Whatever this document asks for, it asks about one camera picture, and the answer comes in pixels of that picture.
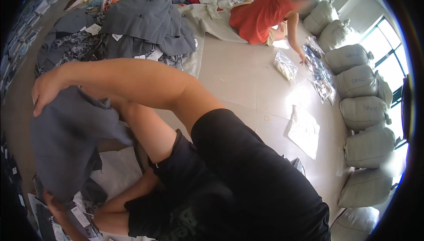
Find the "window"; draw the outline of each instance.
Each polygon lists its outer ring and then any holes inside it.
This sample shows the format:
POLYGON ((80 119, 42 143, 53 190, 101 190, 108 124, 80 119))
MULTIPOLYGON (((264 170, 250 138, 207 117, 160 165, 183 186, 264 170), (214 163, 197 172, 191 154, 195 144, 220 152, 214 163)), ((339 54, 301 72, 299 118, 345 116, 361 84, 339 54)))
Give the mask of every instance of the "window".
MULTIPOLYGON (((394 133, 395 137, 403 138, 402 117, 401 117, 401 93, 403 79, 409 73, 406 64, 405 49, 400 41, 399 36, 392 28, 390 23, 383 17, 367 35, 363 37, 361 44, 366 51, 371 51, 374 55, 374 72, 383 76, 384 81, 389 84, 393 92, 393 101, 389 109, 389 117, 392 124, 388 125, 394 133)), ((401 142, 396 147, 397 157, 405 160, 408 145, 401 142)))

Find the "person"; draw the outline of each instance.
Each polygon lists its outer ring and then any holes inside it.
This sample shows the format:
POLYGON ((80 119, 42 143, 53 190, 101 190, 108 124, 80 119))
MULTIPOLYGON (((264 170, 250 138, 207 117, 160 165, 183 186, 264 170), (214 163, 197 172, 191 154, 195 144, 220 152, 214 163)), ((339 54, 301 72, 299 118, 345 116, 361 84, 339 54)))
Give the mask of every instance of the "person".
POLYGON ((150 168, 94 214, 103 231, 157 240, 330 240, 329 208, 196 78, 147 59, 65 63, 35 81, 34 117, 60 90, 111 98, 150 168), (193 143, 152 108, 170 110, 193 143), (164 191, 156 191, 162 182, 164 191))
POLYGON ((313 0, 245 0, 230 10, 230 25, 250 44, 271 46, 274 41, 285 38, 283 22, 287 21, 289 44, 304 63, 306 57, 296 39, 297 12, 311 3, 313 0))

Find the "gray fabric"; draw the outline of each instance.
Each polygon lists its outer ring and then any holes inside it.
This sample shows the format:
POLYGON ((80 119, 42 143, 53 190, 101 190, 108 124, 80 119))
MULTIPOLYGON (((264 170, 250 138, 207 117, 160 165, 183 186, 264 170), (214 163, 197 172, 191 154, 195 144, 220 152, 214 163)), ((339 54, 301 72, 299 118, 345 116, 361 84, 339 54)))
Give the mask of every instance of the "gray fabric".
POLYGON ((101 169, 97 143, 117 139, 135 146, 131 130, 119 123, 110 101, 95 100, 69 87, 31 119, 35 167, 44 187, 61 202, 80 191, 93 169, 101 169))
POLYGON ((58 19, 44 38, 41 48, 37 53, 36 75, 40 76, 42 74, 40 71, 53 69, 64 54, 69 52, 73 47, 73 44, 70 42, 63 43, 58 48, 52 47, 53 42, 57 39, 56 32, 75 33, 79 32, 84 26, 89 27, 92 24, 94 24, 93 16, 83 9, 75 9, 58 19))
POLYGON ((196 50, 193 32, 172 0, 119 0, 106 12, 100 33, 124 35, 109 40, 108 59, 143 55, 150 43, 168 56, 196 50))

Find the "red shirt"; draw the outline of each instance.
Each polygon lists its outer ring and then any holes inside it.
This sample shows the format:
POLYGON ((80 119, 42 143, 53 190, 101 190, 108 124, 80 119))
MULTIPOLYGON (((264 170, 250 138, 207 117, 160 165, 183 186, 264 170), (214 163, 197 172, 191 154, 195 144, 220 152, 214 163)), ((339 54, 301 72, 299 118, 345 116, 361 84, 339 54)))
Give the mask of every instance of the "red shirt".
POLYGON ((230 25, 250 44, 263 44, 269 29, 283 22, 292 10, 290 0, 254 0, 231 9, 230 25))

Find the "black t-shirt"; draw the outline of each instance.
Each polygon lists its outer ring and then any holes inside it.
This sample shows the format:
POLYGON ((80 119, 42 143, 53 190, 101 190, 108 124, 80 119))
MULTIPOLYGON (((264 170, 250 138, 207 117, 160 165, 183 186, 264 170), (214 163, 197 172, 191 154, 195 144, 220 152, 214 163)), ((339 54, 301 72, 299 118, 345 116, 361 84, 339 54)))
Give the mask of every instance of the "black t-shirt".
POLYGON ((191 135, 220 182, 174 210, 171 231, 159 240, 330 240, 327 204, 232 111, 208 112, 191 135))

